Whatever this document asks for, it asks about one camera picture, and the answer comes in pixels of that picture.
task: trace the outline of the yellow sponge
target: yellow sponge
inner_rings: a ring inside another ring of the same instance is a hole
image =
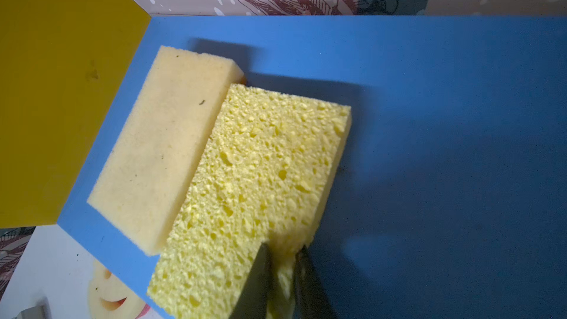
[[[148,295],[177,319],[227,318],[267,241],[267,314],[289,316],[294,255],[319,226],[350,126],[349,106],[231,85]]]

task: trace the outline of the yellow board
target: yellow board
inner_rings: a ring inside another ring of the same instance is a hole
[[[2,0],[0,228],[54,224],[150,16],[132,0]]]

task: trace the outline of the cartoon face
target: cartoon face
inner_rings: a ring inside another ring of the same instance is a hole
[[[88,297],[92,319],[135,319],[149,309],[143,300],[97,260]]]

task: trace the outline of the sponge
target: sponge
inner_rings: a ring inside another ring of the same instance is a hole
[[[294,255],[319,226],[350,126],[349,106],[231,85],[147,294],[177,319],[226,318],[267,241],[267,316],[289,317]]]
[[[165,245],[231,83],[234,61],[161,47],[87,202],[146,255]]]

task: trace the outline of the blue surface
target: blue surface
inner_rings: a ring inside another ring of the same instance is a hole
[[[58,221],[146,300],[86,199],[160,45],[352,105],[311,247],[341,318],[567,317],[567,19],[153,18]]]

